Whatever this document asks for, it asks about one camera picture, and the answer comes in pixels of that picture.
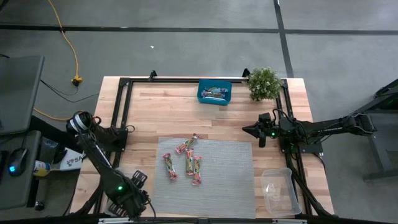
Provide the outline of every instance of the green plant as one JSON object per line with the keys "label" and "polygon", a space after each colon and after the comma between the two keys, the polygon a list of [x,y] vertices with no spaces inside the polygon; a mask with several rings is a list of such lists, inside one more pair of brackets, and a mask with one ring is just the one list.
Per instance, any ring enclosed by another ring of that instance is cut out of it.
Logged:
{"label": "green plant", "polygon": [[255,68],[249,75],[246,85],[250,89],[252,100],[272,100],[278,97],[282,81],[278,78],[277,72],[271,68]]}

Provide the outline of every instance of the wooden table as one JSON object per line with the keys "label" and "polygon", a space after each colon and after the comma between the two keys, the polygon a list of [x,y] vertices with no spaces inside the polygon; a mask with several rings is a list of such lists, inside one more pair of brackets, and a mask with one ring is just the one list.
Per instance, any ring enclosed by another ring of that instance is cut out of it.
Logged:
{"label": "wooden table", "polygon": [[[102,83],[95,116],[102,118],[101,125],[104,127],[110,126],[111,123],[119,78],[104,77]],[[294,116],[299,120],[312,121],[304,80],[289,78],[287,81]],[[266,169],[286,167],[285,157],[280,152],[277,139],[268,138],[266,147],[259,148],[258,140],[243,132],[242,127],[254,124],[259,114],[271,112],[276,108],[275,100],[254,102],[249,97],[249,90],[243,84],[233,84],[232,99],[228,106],[200,104],[196,97],[197,86],[197,83],[134,84],[127,125],[134,125],[136,131],[129,134],[120,167],[127,176],[131,176],[136,169],[147,174],[148,180],[144,188],[149,195],[152,195],[159,137],[190,138],[192,133],[197,133],[203,139],[251,142],[256,217],[272,217],[265,208],[260,176]],[[312,154],[303,154],[302,157],[308,188],[324,208],[333,213],[328,183],[321,162]],[[92,163],[88,159],[84,160],[71,212],[77,211],[89,199],[99,180],[100,176]],[[302,196],[299,197],[299,202],[303,209]],[[152,210],[148,208],[142,216],[153,216]],[[187,217],[179,214],[157,214],[157,216]]]}

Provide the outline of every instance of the clear plastic container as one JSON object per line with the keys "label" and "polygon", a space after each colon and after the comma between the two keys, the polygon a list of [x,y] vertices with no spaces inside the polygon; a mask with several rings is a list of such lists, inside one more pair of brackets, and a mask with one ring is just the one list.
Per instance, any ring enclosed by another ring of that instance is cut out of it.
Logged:
{"label": "clear plastic container", "polygon": [[296,215],[301,212],[291,176],[292,171],[289,168],[265,170],[261,175],[266,208],[275,217]]}

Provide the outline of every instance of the blue plastic container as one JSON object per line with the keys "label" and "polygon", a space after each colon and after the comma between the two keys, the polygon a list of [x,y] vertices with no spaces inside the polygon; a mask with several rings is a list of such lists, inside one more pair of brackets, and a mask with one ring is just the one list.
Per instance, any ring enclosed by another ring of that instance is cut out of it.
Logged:
{"label": "blue plastic container", "polygon": [[[226,88],[228,90],[225,93],[225,101],[221,100],[213,100],[213,99],[203,99],[201,97],[201,92],[205,89],[205,87],[218,87],[218,88]],[[210,103],[214,105],[221,105],[226,106],[231,101],[231,94],[232,94],[232,84],[230,82],[224,82],[219,80],[200,80],[199,87],[198,87],[198,100],[200,103]]]}

